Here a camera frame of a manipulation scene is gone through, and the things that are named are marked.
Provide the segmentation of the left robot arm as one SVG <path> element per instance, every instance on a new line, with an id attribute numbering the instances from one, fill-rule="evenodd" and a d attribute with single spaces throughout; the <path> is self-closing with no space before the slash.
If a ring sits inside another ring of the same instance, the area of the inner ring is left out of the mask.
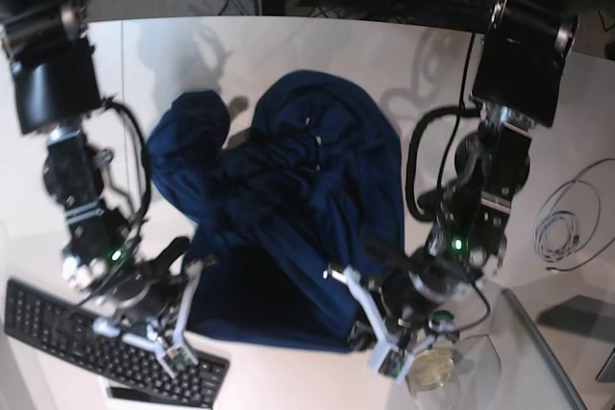
<path id="1" fill-rule="evenodd" d="M 471 106 L 438 108 L 417 124 L 407 164 L 414 167 L 429 124 L 451 115 L 478 118 L 477 128 L 447 152 L 456 175 L 421 197 L 406 181 L 411 215 L 429 223 L 425 244 L 405 253 L 379 238 L 366 252 L 390 270 L 362 285 L 367 299 L 352 331 L 360 350 L 385 342 L 408 351 L 419 334 L 457 339 L 461 326 L 442 305 L 462 286 L 476 287 L 491 258 L 505 252 L 505 227 L 530 168 L 535 126 L 554 122 L 565 62 L 587 0 L 496 0 L 483 38 Z"/>

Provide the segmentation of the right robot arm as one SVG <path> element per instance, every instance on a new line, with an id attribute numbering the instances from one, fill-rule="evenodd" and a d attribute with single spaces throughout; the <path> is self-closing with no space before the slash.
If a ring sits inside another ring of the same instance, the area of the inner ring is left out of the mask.
<path id="1" fill-rule="evenodd" d="M 156 258 L 137 258 L 152 199 L 151 161 L 132 111 L 99 92 L 84 0 L 1 0 L 1 46 L 11 67 L 20 130 L 46 137 L 43 181 L 69 233 L 61 254 L 63 278 L 86 300 L 111 303 L 112 328 L 182 330 L 192 289 L 187 276 L 172 275 L 170 266 L 189 241 L 178 237 Z M 93 146 L 83 127 L 100 110 L 124 116 L 132 128 L 143 178 L 140 200 L 128 214 L 106 204 L 104 192 L 114 189 L 112 154 Z"/>

